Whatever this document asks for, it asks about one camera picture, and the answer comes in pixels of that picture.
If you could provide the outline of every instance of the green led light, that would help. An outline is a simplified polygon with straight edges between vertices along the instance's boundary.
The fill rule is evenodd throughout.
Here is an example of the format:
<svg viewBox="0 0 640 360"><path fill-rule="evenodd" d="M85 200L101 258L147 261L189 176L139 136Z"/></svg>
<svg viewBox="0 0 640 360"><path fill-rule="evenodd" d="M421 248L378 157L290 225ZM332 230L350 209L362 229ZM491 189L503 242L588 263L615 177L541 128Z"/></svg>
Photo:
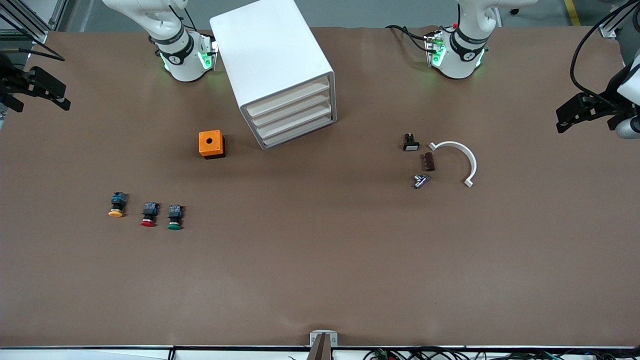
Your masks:
<svg viewBox="0 0 640 360"><path fill-rule="evenodd" d="M433 55L433 66L440 66L442 63L442 57L447 53L447 49L444 46L440 46L440 49Z"/></svg>
<svg viewBox="0 0 640 360"><path fill-rule="evenodd" d="M211 68L211 61L209 60L209 55L207 55L206 53L203 54L199 51L198 58L200 59L200 62L202 63L202 67L205 70L209 70Z"/></svg>
<svg viewBox="0 0 640 360"><path fill-rule="evenodd" d="M162 55L162 53L160 53L160 59L162 59L162 63L164 64L164 69L169 71L169 65L166 64L166 59L164 58L164 55Z"/></svg>
<svg viewBox="0 0 640 360"><path fill-rule="evenodd" d="M482 62L482 55L484 55L484 49L482 50L480 55L478 55L478 62L476 63L476 67L480 66L480 63Z"/></svg>

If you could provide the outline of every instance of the small black electronic component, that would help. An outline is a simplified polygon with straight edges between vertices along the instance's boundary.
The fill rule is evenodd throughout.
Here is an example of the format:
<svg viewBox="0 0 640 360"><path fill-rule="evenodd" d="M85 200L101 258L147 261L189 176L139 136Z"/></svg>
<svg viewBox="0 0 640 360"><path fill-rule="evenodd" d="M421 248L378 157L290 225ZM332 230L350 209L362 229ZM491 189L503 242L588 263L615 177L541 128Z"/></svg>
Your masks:
<svg viewBox="0 0 640 360"><path fill-rule="evenodd" d="M427 152L425 153L425 155L422 156L422 158L424 159L424 170L425 171L435 171L436 170L436 164L433 161L433 153L432 152Z"/></svg>
<svg viewBox="0 0 640 360"><path fill-rule="evenodd" d="M404 134L404 151L417 151L420 149L420 143L413 139L413 134L406 133Z"/></svg>

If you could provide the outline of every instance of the yellow floor line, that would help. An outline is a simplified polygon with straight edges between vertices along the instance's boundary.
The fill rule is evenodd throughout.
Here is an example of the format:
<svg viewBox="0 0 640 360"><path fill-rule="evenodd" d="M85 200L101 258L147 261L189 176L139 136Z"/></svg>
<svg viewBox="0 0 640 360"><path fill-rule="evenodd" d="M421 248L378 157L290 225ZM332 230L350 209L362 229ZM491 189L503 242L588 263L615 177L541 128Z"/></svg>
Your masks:
<svg viewBox="0 0 640 360"><path fill-rule="evenodd" d="M580 26L580 19L578 18L578 13L575 12L575 5L573 4L573 0L564 0L564 5L566 6L566 11L569 13L571 25Z"/></svg>

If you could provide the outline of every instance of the black cable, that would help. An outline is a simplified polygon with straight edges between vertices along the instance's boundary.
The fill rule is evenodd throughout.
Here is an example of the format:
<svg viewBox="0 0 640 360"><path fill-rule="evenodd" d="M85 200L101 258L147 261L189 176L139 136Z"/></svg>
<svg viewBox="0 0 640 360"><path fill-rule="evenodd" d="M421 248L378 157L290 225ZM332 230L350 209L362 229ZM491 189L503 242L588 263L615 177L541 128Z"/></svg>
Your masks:
<svg viewBox="0 0 640 360"><path fill-rule="evenodd" d="M562 354L558 354L558 355L556 355L556 356L562 359L562 357L563 357L563 356L565 356L566 354L569 354L569 353L570 353L570 352L572 352L572 351L573 351L573 349L572 349L572 348L570 348L569 350L567 350L567 351L563 352Z"/></svg>
<svg viewBox="0 0 640 360"><path fill-rule="evenodd" d="M180 20L180 23L181 23L185 28L192 29L192 30L194 30L194 31L195 31L195 29L196 29L196 28L192 28L191 26L188 26L188 25L185 25L185 24L183 24L183 23L182 23L182 21L184 20L184 18L183 18L183 17L179 17L179 16L178 16L178 13L177 13L177 12L175 12L175 10L173 9L173 7L172 7L171 5L169 5L169 9L170 9L170 10L171 10L171 12L175 15L175 17L177 17L177 18L178 18L178 20Z"/></svg>
<svg viewBox="0 0 640 360"><path fill-rule="evenodd" d="M34 51L34 50L29 50L29 49L23 49L20 48L18 49L19 52L21 53L26 53L26 54L34 54L34 55L40 55L40 56L44 56L46 58L51 58L54 60L59 60L59 61L65 61L64 57L62 57L62 55L58 54L56 51L54 51L53 49L51 49L50 47L46 46L45 44L41 43L39 40L37 40L35 37L31 36L31 34L29 34L27 31L25 31L24 29L20 29L16 24L14 24L11 20L7 19L6 16L4 16L3 14L0 13L0 18L2 18L4 21L7 22L7 24L11 25L14 29L16 29L17 31L20 31L21 34L23 34L24 36L30 38L33 42L35 42L36 44L42 46L44 49L46 49L47 51L49 51L51 54L47 54L47 53L42 53L40 51Z"/></svg>
<svg viewBox="0 0 640 360"><path fill-rule="evenodd" d="M629 12L628 12L627 14L625 14L624 16L620 17L620 18L618 19L618 22L617 22L617 23L615 23L613 26L610 26L609 24L607 24L607 25L605 25L605 26L607 26L607 27L611 27L611 29L617 29L617 28L618 28L618 25L620 25L620 23L621 23L621 22L622 22L622 21L623 21L627 16L629 16L629 14L631 14L632 12L633 12L633 9L629 10Z"/></svg>
<svg viewBox="0 0 640 360"><path fill-rule="evenodd" d="M507 356L496 357L492 360L533 360L535 357L531 357L530 354L523 354L518 352L513 352Z"/></svg>
<svg viewBox="0 0 640 360"><path fill-rule="evenodd" d="M464 357L465 360L471 360L469 358L469 356L467 356L464 352L460 352L460 351L457 351L457 350L453 350L453 352L457 353L457 354L460 354L462 357Z"/></svg>
<svg viewBox="0 0 640 360"><path fill-rule="evenodd" d="M435 54L435 50L432 50L432 49L425 49L425 48L424 48L424 47L422 47L420 44L418 44L418 43L415 41L415 39L419 39L419 40L424 41L424 37L421 37L421 36L418 36L418 35L416 35L416 34L413 34L413 33L409 32L409 30L406 28L406 26L404 26L404 27L402 27L402 28L401 28L401 27L399 27L398 25L389 25L389 26L386 26L386 27L385 27L385 29L398 29L398 30L402 31L405 35L407 35L407 36L409 37L409 39L411 39L411 41L413 42L413 44L414 44L416 47L418 47L418 49L420 49L420 50L422 50L422 51L425 51L425 52L427 52L427 53L429 53L429 54Z"/></svg>
<svg viewBox="0 0 640 360"><path fill-rule="evenodd" d="M458 21L457 21L456 24L457 24L457 26L460 26L460 4L458 4ZM453 28L451 30L447 30L447 28L445 28L443 26L440 26L440 29L442 29L442 31L448 32L450 34L453 34L453 33L456 32L456 30L453 29Z"/></svg>
<svg viewBox="0 0 640 360"><path fill-rule="evenodd" d="M420 351L416 351L416 352L411 352L411 355L415 356L418 358L418 360L427 360L424 358L424 354Z"/></svg>
<svg viewBox="0 0 640 360"><path fill-rule="evenodd" d="M621 355L622 355L622 356L625 356L625 357L627 357L627 358L629 358L629 357L630 357L630 358L631 358L631 359L633 359L633 360L637 360L635 356L631 355L631 354L630 354L630 353L628 353L628 352L620 352L620 353L621 353Z"/></svg>
<svg viewBox="0 0 640 360"><path fill-rule="evenodd" d="M402 31L403 33L405 33L406 35L408 35L408 36L410 36L412 38L415 38L415 39L418 39L418 40L424 40L424 38L421 37L420 35L416 35L416 34L410 32L409 29L406 28L406 26L403 26L401 28L398 25L389 25L385 29L398 29L398 30Z"/></svg>
<svg viewBox="0 0 640 360"><path fill-rule="evenodd" d="M422 353L424 353L424 352L434 352L434 353L435 353L435 355L434 355L434 356L428 356L428 355L427 355L427 358L428 358L429 360L431 360L432 358L434 358L436 355L441 355L441 356L446 357L446 358L447 358L447 360L452 360L452 359L451 359L451 357L449 357L449 356L448 356L445 352L443 352L442 350L444 350L444 351L450 351L450 350L443 349L443 348L433 348L433 347L422 348L420 351L421 351Z"/></svg>
<svg viewBox="0 0 640 360"><path fill-rule="evenodd" d="M603 98L602 96L600 96L599 94L596 94L595 92L589 90L588 88L586 88L585 86L582 86L578 80L575 78L575 63L578 60L578 54L580 53L580 50L582 49L582 46L584 45L584 43L587 41L587 39L591 36L591 34L593 34L600 25L602 25L605 21L609 20L611 17L616 16L617 14L619 14L620 12L622 12L622 10L624 10L625 8L629 7L632 4L637 4L638 1L640 0L631 0L628 3L622 5L621 7L615 9L614 11L612 11L611 13L607 14L607 16L603 17L600 21L598 21L591 29L589 29L589 31L587 31L587 33L584 35L584 37L582 38L582 40L580 41L580 43L578 44L578 47L575 48L575 52L573 53L573 58L571 60L571 67L569 68L569 76L571 77L571 81L573 82L573 84L575 85L575 87L577 87L578 89L582 90L585 94L588 94L604 103L606 103L607 105L623 111L623 109L621 109L618 105L613 104L611 101L608 101L607 99Z"/></svg>
<svg viewBox="0 0 640 360"><path fill-rule="evenodd" d="M409 360L398 351L390 351L390 353L398 358L398 360Z"/></svg>
<svg viewBox="0 0 640 360"><path fill-rule="evenodd" d="M196 29L196 24L193 23L193 19L191 18L191 15L189 15L189 12L187 11L187 8L184 8L184 13L187 14L187 17L189 18L189 21L191 21L191 27L195 30L198 31Z"/></svg>
<svg viewBox="0 0 640 360"><path fill-rule="evenodd" d="M634 29L636 29L637 32L640 33L640 24L638 24L638 14L640 13L640 6L638 6L636 8L636 10L634 11L634 14L631 18L631 22L633 22L634 24Z"/></svg>
<svg viewBox="0 0 640 360"><path fill-rule="evenodd" d="M463 360L463 359L462 359L462 356L460 356L460 355L463 355L461 352L457 352L457 351L455 351L455 350L451 350L451 349L447 349L447 351L449 351L449 352L451 353L451 355L453 355L453 357L454 357L456 360Z"/></svg>
<svg viewBox="0 0 640 360"><path fill-rule="evenodd" d="M364 357L362 358L362 360L367 360L367 357L368 357L369 355L371 355L371 354L375 353L375 352L376 352L375 350L371 350L371 351L369 351L368 353L366 353L366 354L364 355Z"/></svg>

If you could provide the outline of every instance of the gray floor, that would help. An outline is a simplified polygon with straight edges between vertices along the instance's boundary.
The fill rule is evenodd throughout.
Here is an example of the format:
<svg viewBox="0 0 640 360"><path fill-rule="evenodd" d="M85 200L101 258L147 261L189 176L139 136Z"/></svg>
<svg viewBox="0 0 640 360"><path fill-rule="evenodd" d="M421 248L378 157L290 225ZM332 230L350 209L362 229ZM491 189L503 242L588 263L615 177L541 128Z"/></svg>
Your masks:
<svg viewBox="0 0 640 360"><path fill-rule="evenodd" d="M254 0L190 0L187 9L198 28L208 28L209 18ZM383 28L402 24L410 28L450 25L457 18L453 0L297 0L310 26ZM502 11L505 26L570 25L563 0L539 0L517 16ZM107 8L101 0L78 0L67 31L141 31L127 17Z"/></svg>
<svg viewBox="0 0 640 360"><path fill-rule="evenodd" d="M592 26L611 11L611 5L597 0L573 0L582 25Z"/></svg>

